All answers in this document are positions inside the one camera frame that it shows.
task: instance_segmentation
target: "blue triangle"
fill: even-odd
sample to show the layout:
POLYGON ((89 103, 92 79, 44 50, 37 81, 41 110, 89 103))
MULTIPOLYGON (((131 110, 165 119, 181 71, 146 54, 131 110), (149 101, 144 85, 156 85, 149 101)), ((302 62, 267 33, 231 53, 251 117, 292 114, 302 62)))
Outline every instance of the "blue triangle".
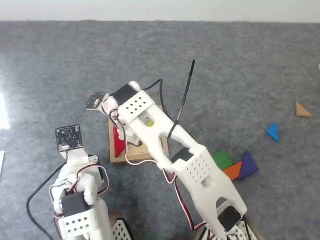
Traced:
POLYGON ((266 133, 277 143, 279 142, 279 136, 278 136, 278 123, 273 123, 270 127, 266 129, 266 133))
POLYGON ((242 166, 239 172, 239 179, 243 179, 258 171, 255 160, 252 158, 251 153, 246 150, 242 158, 242 166))

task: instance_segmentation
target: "green block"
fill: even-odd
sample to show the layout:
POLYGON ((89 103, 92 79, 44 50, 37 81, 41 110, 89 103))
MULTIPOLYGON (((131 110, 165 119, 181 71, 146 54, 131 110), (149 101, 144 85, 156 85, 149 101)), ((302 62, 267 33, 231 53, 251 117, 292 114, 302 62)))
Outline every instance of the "green block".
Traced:
POLYGON ((225 170, 233 165, 226 151, 217 151, 213 155, 213 159, 221 170, 225 170))

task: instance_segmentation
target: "perforated white plate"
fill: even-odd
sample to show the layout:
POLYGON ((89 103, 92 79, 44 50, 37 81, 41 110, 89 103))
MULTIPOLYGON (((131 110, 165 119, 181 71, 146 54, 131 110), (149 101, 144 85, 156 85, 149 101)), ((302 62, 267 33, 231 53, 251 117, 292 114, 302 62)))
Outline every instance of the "perforated white plate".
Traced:
MULTIPOLYGON (((251 231, 249 226, 248 226, 248 229, 249 229, 249 233, 250 233, 250 236, 251 236, 251 240, 258 240, 256 238, 256 236, 254 235, 254 233, 251 231)), ((237 224, 237 226, 234 226, 229 231, 229 233, 237 235, 237 237, 234 236, 234 235, 229 235, 228 237, 229 237, 230 240, 249 240, 248 234, 247 234, 247 231, 246 231, 245 222, 243 220, 240 221, 237 224)), ((203 236, 201 238, 201 240, 206 240, 207 239, 207 234, 208 234, 208 230, 206 229, 205 233, 203 234, 203 236)), ((212 240, 221 240, 221 239, 215 236, 214 238, 212 238, 212 240)))
POLYGON ((132 240, 126 224, 121 219, 115 221, 112 227, 112 235, 114 240, 132 240))

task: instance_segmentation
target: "purple triangle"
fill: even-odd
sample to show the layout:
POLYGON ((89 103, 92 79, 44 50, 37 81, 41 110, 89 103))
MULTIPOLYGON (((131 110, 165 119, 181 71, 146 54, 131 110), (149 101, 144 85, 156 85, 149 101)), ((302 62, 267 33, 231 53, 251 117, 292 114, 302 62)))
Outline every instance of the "purple triangle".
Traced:
POLYGON ((246 150, 242 158, 242 166, 238 178, 243 179, 258 171, 255 160, 252 158, 251 153, 246 150))

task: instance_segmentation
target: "orange block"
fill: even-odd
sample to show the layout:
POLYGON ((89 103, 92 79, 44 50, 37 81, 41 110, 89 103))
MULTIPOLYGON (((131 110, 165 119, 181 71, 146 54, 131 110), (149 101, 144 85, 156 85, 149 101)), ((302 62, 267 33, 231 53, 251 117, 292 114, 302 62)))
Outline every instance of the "orange block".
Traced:
POLYGON ((238 162, 228 168, 226 168, 225 170, 223 170, 223 172, 231 179, 234 180, 239 176, 240 170, 241 170, 241 166, 242 166, 242 161, 238 162))

